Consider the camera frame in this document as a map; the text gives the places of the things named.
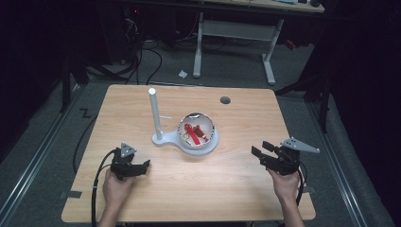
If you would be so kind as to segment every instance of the round black hole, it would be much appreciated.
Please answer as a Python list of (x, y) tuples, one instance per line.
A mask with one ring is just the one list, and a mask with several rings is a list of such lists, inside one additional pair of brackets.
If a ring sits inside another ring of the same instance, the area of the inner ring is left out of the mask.
[(223, 96), (223, 97), (220, 98), (220, 102), (222, 104), (229, 104), (231, 102), (231, 99), (229, 97), (227, 97), (227, 96)]

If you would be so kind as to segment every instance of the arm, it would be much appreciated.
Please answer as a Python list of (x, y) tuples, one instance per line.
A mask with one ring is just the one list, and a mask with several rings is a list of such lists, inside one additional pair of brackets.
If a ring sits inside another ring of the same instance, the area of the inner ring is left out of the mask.
[(118, 214), (123, 207), (127, 196), (130, 194), (134, 180), (135, 178), (129, 177), (121, 182), (109, 169), (106, 171), (106, 177), (103, 184), (103, 195), (106, 200), (106, 207), (98, 226), (115, 226)]
[(280, 201), (286, 227), (304, 227), (296, 199), (299, 176), (297, 172), (282, 176), (267, 169), (273, 178), (274, 192)]

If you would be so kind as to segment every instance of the white pole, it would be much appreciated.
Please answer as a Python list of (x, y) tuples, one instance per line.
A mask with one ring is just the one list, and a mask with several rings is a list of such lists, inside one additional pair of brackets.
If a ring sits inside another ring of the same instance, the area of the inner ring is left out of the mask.
[(160, 126), (159, 109), (157, 107), (156, 90), (154, 88), (149, 89), (151, 111), (153, 113), (154, 128), (156, 130), (157, 139), (162, 140), (162, 127)]

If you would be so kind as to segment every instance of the bowl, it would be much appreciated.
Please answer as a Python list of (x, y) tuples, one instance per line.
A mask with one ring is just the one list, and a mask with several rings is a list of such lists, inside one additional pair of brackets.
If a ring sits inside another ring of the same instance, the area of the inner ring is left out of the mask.
[(215, 125), (204, 113), (190, 113), (181, 120), (177, 132), (186, 148), (202, 149), (213, 140)]

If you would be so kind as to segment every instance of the metal bowl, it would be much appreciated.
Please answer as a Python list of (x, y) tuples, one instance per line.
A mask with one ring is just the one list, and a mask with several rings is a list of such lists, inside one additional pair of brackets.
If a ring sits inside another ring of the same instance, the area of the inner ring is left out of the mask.
[(177, 133), (186, 148), (201, 149), (213, 140), (215, 125), (206, 114), (190, 113), (181, 120)]

